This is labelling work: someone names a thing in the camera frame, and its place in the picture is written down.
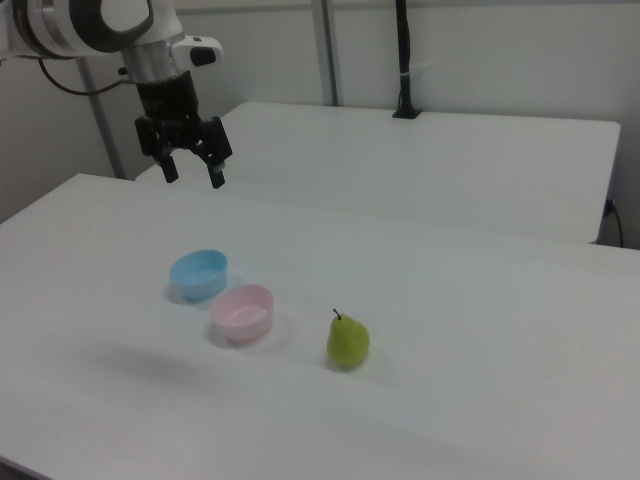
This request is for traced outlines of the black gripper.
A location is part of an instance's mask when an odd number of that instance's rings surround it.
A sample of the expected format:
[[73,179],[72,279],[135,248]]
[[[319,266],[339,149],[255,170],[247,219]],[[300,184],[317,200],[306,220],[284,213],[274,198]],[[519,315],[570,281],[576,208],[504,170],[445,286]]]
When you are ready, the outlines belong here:
[[136,85],[144,115],[135,120],[142,153],[152,157],[167,183],[179,178],[171,152],[192,149],[206,165],[213,189],[225,184],[226,160],[233,154],[219,117],[202,120],[190,72],[163,82]]

